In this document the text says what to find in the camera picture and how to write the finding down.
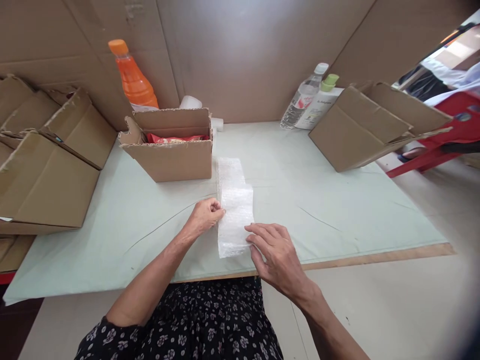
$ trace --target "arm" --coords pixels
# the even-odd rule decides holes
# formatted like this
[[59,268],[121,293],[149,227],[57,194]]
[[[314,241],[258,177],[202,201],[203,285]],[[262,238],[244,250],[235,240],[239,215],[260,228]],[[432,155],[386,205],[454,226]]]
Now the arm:
[[369,360],[325,301],[320,288],[302,270],[287,229],[277,224],[251,224],[246,239],[258,275],[297,305],[305,315],[321,359]]
[[144,326],[195,240],[225,214],[213,197],[199,201],[180,233],[126,287],[106,314],[119,327]]

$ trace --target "black patterned fabric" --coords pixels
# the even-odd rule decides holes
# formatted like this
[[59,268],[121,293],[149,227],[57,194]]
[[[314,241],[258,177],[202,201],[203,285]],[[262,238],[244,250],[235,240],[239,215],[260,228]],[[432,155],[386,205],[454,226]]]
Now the black patterned fabric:
[[170,284],[145,327],[104,317],[75,360],[283,359],[258,277]]

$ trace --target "plastic bottle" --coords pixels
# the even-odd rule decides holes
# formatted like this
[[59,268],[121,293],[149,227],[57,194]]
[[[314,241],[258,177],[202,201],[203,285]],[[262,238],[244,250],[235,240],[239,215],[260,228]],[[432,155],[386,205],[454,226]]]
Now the plastic bottle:
[[282,129],[288,130],[295,126],[314,96],[319,92],[322,76],[328,68],[329,65],[327,63],[319,63],[313,74],[300,84],[285,114],[281,118],[280,127]]
[[327,113],[344,90],[341,87],[335,87],[338,79],[338,75],[329,74],[321,82],[320,91],[315,95],[300,117],[300,120],[295,124],[296,128],[312,130],[318,124],[322,116]]
[[111,40],[108,46],[115,54],[115,61],[120,71],[123,92],[136,112],[157,110],[159,103],[154,89],[142,74],[134,58],[129,54],[129,48],[121,39]]

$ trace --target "orange bottle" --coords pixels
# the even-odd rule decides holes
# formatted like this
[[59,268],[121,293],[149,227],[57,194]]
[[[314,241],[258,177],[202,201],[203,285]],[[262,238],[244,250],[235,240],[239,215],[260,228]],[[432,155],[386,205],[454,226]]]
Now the orange bottle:
[[129,54],[129,48],[121,39],[111,40],[108,46],[115,54],[115,61],[120,70],[121,82],[125,96],[130,100],[135,111],[159,109],[159,103],[154,88],[142,74],[134,58]]

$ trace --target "wooden table edge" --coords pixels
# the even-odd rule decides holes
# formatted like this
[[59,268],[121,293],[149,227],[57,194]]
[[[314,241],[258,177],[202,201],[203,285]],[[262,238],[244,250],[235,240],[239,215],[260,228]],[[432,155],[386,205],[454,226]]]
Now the wooden table edge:
[[[387,262],[400,261],[400,260],[433,258],[438,256],[455,255],[456,253],[457,252],[454,250],[454,248],[449,242],[443,242],[443,243],[438,243],[433,245],[426,245],[426,246],[404,249],[404,250],[394,250],[394,251],[387,251],[387,252],[379,252],[379,253],[370,254],[370,255],[347,257],[347,258],[342,258],[337,260],[313,262],[313,263],[303,264],[301,267],[303,268],[303,270],[317,270],[317,269],[338,268],[338,267],[346,267],[346,266],[354,266],[354,265],[387,263]],[[243,277],[257,276],[257,275],[258,273],[255,270],[252,270],[252,271],[237,272],[233,274],[208,276],[208,277],[175,281],[175,282],[189,283],[189,282],[195,282],[195,281],[243,278]]]

